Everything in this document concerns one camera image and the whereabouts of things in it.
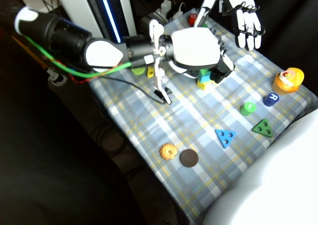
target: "blue cylinder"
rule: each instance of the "blue cylinder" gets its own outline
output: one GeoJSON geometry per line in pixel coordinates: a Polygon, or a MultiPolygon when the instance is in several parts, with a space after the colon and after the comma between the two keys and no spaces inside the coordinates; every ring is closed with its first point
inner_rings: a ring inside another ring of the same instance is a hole
{"type": "Polygon", "coordinates": [[[279,100],[279,96],[276,93],[271,92],[270,94],[268,94],[266,97],[263,98],[263,103],[266,106],[271,107],[276,102],[278,102],[278,100],[279,100]]]}

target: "brown round cookie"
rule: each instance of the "brown round cookie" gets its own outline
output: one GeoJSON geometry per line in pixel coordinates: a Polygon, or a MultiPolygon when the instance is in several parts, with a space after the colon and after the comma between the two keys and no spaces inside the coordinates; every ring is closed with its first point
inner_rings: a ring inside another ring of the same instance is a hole
{"type": "Polygon", "coordinates": [[[186,167],[193,167],[199,161],[199,156],[197,152],[191,149],[184,150],[180,154],[181,163],[186,167]]]}

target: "robotic hand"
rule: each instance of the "robotic hand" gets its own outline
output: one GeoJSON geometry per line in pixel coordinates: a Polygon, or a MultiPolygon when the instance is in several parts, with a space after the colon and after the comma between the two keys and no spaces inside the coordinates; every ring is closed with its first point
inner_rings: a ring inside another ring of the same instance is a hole
{"type": "MultiPolygon", "coordinates": [[[[211,12],[216,0],[204,0],[194,27],[202,26],[205,18],[211,12]]],[[[261,26],[256,11],[259,9],[254,0],[220,0],[219,12],[233,16],[236,43],[240,48],[247,50],[258,49],[261,45],[261,36],[265,29],[261,26]]]]}

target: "toy cupcake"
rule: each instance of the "toy cupcake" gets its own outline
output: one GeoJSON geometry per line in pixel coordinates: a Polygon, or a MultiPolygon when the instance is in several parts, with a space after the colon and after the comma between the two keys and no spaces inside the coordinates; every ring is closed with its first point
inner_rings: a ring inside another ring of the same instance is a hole
{"type": "Polygon", "coordinates": [[[303,81],[303,71],[297,68],[288,68],[286,71],[276,75],[273,82],[273,89],[279,94],[296,92],[303,81]]]}

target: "checkered fabric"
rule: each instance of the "checkered fabric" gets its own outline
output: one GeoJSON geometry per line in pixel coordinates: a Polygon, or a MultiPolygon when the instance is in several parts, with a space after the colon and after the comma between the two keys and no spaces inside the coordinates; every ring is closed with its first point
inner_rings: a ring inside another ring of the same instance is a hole
{"type": "MultiPolygon", "coordinates": [[[[165,33],[189,27],[187,18],[194,10],[165,26],[165,33]]],[[[172,90],[173,103],[160,105],[136,88],[117,81],[95,79],[90,85],[112,119],[127,135],[159,181],[186,213],[192,224],[200,224],[206,209],[251,165],[271,143],[300,115],[318,107],[317,97],[301,86],[298,92],[280,96],[272,107],[262,99],[273,91],[272,82],[281,69],[257,51],[248,52],[235,45],[235,37],[209,19],[209,27],[222,35],[227,55],[236,69],[221,84],[202,91],[195,79],[179,75],[163,64],[164,84],[172,90]],[[245,117],[239,108],[254,102],[257,111],[245,117]],[[266,118],[274,138],[252,132],[266,118]],[[224,149],[216,129],[235,131],[230,146],[224,149]],[[164,160],[163,144],[172,143],[178,155],[185,149],[198,153],[192,168],[181,164],[177,155],[164,160]]],[[[130,70],[112,76],[135,83],[154,97],[153,78],[135,76],[130,70]]]]}

